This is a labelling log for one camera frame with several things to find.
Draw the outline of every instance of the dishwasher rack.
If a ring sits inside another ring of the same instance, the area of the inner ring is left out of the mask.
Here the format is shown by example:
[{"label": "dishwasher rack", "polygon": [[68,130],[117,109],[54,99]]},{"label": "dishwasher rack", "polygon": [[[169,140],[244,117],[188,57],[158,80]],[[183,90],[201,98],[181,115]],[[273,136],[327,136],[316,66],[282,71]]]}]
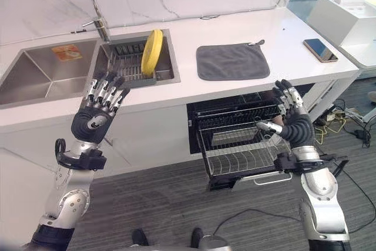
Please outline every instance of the dishwasher rack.
[{"label": "dishwasher rack", "polygon": [[210,178],[209,190],[232,188],[240,178],[276,171],[277,154],[291,153],[290,146],[258,129],[256,123],[277,115],[276,105],[266,104],[197,117],[197,141]]},{"label": "dishwasher rack", "polygon": [[110,45],[108,70],[124,78],[131,88],[154,85],[157,82],[156,73],[146,76],[141,71],[142,54],[145,41],[131,43],[116,43]]}]

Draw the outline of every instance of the shoe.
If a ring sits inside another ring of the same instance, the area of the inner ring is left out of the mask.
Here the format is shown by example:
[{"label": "shoe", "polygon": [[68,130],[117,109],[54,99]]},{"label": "shoe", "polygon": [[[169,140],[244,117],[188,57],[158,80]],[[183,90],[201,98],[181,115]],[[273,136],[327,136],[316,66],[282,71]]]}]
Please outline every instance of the shoe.
[{"label": "shoe", "polygon": [[133,244],[140,246],[149,246],[149,242],[147,241],[146,235],[142,229],[135,229],[132,232],[132,241]]},{"label": "shoe", "polygon": [[204,233],[202,229],[199,227],[195,228],[192,232],[192,237],[190,239],[190,247],[198,249],[201,238],[203,237],[204,237]]},{"label": "shoe", "polygon": [[368,93],[368,98],[372,103],[376,103],[376,91],[370,91]]}]

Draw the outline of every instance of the dishwasher handle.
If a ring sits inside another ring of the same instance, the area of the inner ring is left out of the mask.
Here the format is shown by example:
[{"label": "dishwasher handle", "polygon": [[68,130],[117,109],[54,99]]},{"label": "dishwasher handle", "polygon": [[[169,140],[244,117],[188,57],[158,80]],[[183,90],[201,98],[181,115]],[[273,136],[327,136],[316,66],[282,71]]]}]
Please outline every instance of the dishwasher handle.
[{"label": "dishwasher handle", "polygon": [[[269,182],[258,182],[257,181],[257,180],[260,180],[260,179],[269,178],[269,177],[273,177],[273,176],[281,176],[281,175],[283,175],[283,176],[288,175],[288,177],[282,178],[282,179],[277,179],[277,180],[271,180]],[[246,181],[250,181],[250,180],[253,180],[255,185],[260,185],[260,186],[261,185],[270,185],[272,183],[277,183],[277,182],[286,182],[288,180],[291,180],[292,178],[293,178],[292,173],[286,174],[286,173],[283,173],[283,172],[275,171],[275,172],[269,172],[269,173],[262,173],[262,174],[254,175],[254,176],[246,176],[246,177],[238,180],[236,185],[243,183],[243,182],[246,182]]]}]

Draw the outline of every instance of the black shoe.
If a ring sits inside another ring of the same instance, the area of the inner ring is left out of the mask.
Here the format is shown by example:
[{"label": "black shoe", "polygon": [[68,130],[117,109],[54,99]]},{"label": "black shoe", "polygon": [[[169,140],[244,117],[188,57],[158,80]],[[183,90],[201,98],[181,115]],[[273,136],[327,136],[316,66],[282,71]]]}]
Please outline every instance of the black shoe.
[{"label": "black shoe", "polygon": [[133,244],[138,244],[141,246],[149,246],[149,242],[147,242],[146,235],[144,234],[142,229],[135,229],[132,232],[132,241],[133,241]]},{"label": "black shoe", "polygon": [[199,248],[199,244],[201,241],[201,238],[204,237],[204,233],[201,228],[197,227],[192,232],[192,237],[190,239],[190,247],[191,248]]}]

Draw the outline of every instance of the white countertop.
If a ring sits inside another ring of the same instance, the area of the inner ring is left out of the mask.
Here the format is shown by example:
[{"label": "white countertop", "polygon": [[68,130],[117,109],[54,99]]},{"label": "white countertop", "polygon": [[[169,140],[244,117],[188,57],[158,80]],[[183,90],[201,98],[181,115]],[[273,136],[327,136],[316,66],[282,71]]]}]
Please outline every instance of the white countertop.
[{"label": "white countertop", "polygon": [[340,45],[338,48],[360,69],[376,68],[376,41],[365,44]]},{"label": "white countertop", "polygon": [[[169,29],[180,74],[180,83],[132,89],[119,113],[145,111],[173,105],[271,89],[277,79],[293,84],[347,78],[358,71],[313,29],[287,8],[220,16],[211,20],[184,19],[116,28],[111,35]],[[4,74],[22,48],[97,37],[96,32],[62,35],[2,46],[0,74]],[[339,58],[320,63],[303,45],[304,39],[320,38]],[[197,75],[196,49],[202,45],[258,42],[267,59],[270,75],[247,81],[204,81]],[[81,98],[44,102],[0,110],[0,132],[70,121]]]}]

